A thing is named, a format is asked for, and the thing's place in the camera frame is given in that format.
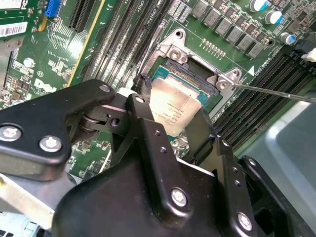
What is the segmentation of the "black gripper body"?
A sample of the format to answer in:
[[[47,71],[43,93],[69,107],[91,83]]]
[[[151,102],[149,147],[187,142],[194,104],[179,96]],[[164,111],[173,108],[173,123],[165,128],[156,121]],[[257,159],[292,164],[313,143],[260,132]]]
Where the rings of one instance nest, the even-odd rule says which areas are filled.
[[[55,237],[219,237],[212,176],[176,160],[162,128],[143,128],[121,162],[71,189]]]

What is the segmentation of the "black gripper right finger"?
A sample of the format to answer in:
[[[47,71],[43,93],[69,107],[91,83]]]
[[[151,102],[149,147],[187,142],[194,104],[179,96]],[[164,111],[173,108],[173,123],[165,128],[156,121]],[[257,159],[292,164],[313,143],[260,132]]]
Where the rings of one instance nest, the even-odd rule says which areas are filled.
[[[190,155],[215,176],[217,225],[226,237],[307,237],[309,226],[252,157],[237,158],[204,109],[186,127]]]

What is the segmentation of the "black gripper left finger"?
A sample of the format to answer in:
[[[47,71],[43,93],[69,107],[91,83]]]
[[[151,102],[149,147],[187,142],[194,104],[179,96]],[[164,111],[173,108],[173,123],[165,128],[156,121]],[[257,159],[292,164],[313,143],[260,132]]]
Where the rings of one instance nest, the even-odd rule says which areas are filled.
[[[189,197],[172,197],[175,189],[185,192],[187,186],[164,127],[155,122],[140,95],[121,99],[118,107],[112,105],[115,95],[111,87],[93,79],[1,110],[0,126],[9,129],[0,140],[1,172],[37,181],[60,177],[72,144],[93,131],[81,121],[97,114],[97,131],[123,138],[114,145],[114,168],[122,160],[142,162],[155,215],[161,220],[189,219]]]

